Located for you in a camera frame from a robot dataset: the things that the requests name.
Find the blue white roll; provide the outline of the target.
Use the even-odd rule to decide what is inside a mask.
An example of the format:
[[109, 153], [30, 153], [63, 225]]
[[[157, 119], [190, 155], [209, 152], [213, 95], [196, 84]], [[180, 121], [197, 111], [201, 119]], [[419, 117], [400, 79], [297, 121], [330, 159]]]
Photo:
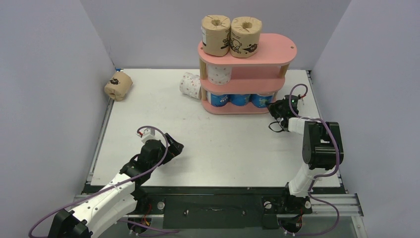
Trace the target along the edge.
[[252, 94], [250, 102], [257, 108], [265, 108], [267, 104], [271, 103], [273, 94]]
[[230, 94], [230, 103], [235, 106], [245, 106], [250, 101], [250, 94]]

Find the pink three-tier shelf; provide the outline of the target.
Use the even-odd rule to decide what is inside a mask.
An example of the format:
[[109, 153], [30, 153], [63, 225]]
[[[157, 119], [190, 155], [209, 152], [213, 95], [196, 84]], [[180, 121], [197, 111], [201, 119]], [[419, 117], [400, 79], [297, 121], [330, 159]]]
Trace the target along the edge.
[[[275, 33], [262, 33], [255, 55], [249, 58], [235, 58], [231, 54], [216, 57], [204, 52], [202, 42], [198, 44], [200, 61], [200, 81], [202, 106], [216, 115], [265, 114], [268, 109], [257, 108], [252, 103], [236, 106], [228, 102], [225, 106], [216, 107], [210, 104], [211, 94], [271, 94], [277, 92], [285, 83], [289, 64], [297, 55], [296, 44], [286, 36]], [[216, 85], [208, 79], [210, 66], [232, 68], [231, 79], [223, 85]]]

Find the blue paper roll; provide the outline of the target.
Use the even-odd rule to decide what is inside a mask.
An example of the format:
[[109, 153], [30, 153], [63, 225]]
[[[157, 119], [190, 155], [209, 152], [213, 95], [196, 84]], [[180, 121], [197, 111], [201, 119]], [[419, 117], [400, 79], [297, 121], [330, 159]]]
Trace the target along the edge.
[[229, 102], [229, 95], [207, 92], [207, 100], [213, 107], [223, 107]]

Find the brown roll black print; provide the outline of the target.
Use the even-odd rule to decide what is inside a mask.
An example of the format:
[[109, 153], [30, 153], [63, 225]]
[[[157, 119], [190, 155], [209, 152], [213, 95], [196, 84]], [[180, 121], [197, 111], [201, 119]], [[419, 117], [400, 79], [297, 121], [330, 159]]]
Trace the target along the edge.
[[104, 92], [115, 101], [122, 101], [131, 86], [133, 81], [129, 75], [124, 72], [117, 71], [104, 87]]

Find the brown roll cartoon print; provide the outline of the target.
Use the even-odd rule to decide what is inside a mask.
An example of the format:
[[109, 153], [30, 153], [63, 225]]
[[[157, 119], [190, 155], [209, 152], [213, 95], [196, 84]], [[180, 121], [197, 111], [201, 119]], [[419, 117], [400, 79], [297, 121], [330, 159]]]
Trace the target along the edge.
[[235, 58], [249, 58], [256, 54], [262, 22], [254, 17], [236, 17], [230, 28], [230, 53]]

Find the brown roll with barcode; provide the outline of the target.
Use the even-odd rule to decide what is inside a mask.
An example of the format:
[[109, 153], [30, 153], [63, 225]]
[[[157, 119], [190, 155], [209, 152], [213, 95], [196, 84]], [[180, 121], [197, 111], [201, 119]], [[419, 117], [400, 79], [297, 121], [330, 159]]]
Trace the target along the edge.
[[202, 44], [206, 54], [222, 57], [229, 51], [230, 18], [224, 15], [207, 15], [202, 19]]

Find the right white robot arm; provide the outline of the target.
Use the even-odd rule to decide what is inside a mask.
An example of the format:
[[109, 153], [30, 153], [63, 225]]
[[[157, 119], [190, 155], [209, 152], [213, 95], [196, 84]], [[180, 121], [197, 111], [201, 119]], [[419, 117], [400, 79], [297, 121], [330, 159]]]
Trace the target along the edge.
[[303, 163], [286, 184], [286, 191], [277, 205], [280, 212], [286, 214], [311, 212], [310, 193], [314, 184], [337, 173], [344, 159], [339, 123], [300, 117], [297, 108], [299, 100], [299, 96], [286, 95], [282, 100], [266, 104], [282, 132], [303, 137]]

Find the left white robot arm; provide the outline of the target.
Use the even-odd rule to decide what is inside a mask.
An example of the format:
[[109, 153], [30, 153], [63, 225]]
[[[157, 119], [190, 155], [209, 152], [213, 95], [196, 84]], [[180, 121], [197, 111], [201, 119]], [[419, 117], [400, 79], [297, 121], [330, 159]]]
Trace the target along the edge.
[[168, 133], [164, 134], [164, 142], [154, 133], [143, 135], [142, 142], [140, 153], [134, 155], [97, 195], [70, 210], [61, 209], [56, 213], [48, 237], [97, 238], [126, 214], [151, 210], [148, 195], [141, 186], [151, 177], [152, 168], [180, 155], [184, 145]]

